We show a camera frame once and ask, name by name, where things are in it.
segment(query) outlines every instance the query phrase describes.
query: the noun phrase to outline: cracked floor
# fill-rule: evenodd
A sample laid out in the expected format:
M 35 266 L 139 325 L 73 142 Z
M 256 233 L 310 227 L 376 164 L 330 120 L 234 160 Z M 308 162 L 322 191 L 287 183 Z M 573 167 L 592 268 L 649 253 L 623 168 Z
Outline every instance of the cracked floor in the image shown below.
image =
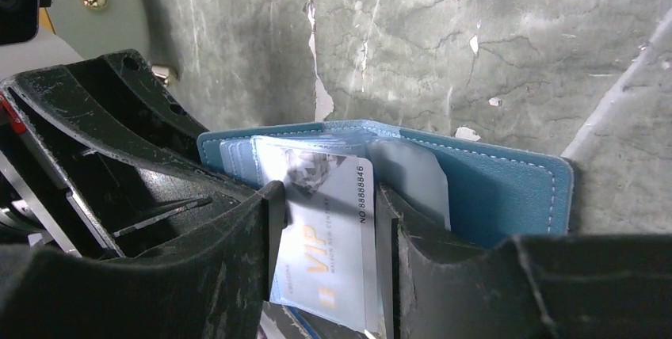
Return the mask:
M 573 231 L 672 230 L 672 0 L 145 1 L 150 60 L 211 129 L 326 115 L 317 75 L 328 120 L 570 159 Z

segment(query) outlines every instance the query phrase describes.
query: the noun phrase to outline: gold lettering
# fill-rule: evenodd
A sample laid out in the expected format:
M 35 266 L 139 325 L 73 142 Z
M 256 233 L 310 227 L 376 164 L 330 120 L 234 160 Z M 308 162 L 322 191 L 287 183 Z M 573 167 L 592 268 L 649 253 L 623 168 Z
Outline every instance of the gold lettering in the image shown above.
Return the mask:
M 306 250 L 311 250 L 311 251 L 313 251 L 313 252 L 317 252 L 317 253 L 319 253 L 319 254 L 321 254 L 321 255 L 323 255 L 323 256 L 326 256 L 326 251 L 325 251 L 324 249 L 317 248 L 317 247 L 315 247 L 315 246 L 309 246 L 308 244 L 304 244 L 304 248 L 305 248 Z
M 318 244 L 324 245 L 324 240 L 317 238 L 317 232 L 315 232 L 315 228 L 311 226 L 304 226 L 304 238 L 311 242 L 317 242 Z
M 336 293 L 329 288 L 320 288 L 318 290 L 319 302 L 332 309 L 336 308 Z
M 315 266 L 309 266 L 308 271 L 309 272 L 326 272 L 327 267 L 323 263 L 319 262 L 317 259 L 315 259 L 313 256 L 310 254 L 306 253 L 306 257 L 308 260 L 313 261 Z

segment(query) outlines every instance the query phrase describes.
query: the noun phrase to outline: yellow strip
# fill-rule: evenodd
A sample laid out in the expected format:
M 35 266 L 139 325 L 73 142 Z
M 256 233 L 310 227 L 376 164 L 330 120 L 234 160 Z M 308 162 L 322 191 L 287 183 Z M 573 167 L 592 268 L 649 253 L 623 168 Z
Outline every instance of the yellow strip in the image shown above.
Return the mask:
M 52 19 L 49 17 L 49 13 L 47 12 L 46 8 L 40 8 L 40 25 L 50 32 L 56 34 L 54 25 L 52 24 Z

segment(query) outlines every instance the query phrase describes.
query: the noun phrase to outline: wallet flap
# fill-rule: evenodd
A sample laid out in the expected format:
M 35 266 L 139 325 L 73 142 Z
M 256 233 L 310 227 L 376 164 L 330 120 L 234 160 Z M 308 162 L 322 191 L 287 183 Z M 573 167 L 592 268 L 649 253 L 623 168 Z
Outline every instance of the wallet flap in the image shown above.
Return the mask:
M 204 165 L 223 171 L 220 154 L 223 140 L 362 128 L 377 135 L 417 143 L 437 156 L 449 183 L 452 232 L 462 238 L 491 247 L 512 234 L 567 232 L 574 175 L 570 165 L 555 156 L 474 143 L 368 120 L 208 132 L 199 136 L 198 150 Z M 247 148 L 241 145 L 238 149 L 248 155 Z

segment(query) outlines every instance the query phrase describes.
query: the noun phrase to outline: white card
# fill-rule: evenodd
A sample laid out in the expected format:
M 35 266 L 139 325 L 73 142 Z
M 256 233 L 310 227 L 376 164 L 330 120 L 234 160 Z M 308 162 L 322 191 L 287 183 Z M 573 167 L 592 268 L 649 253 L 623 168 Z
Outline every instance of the white card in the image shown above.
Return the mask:
M 272 137 L 254 137 L 253 147 L 261 183 L 283 181 L 287 195 L 271 302 L 376 332 L 371 162 Z

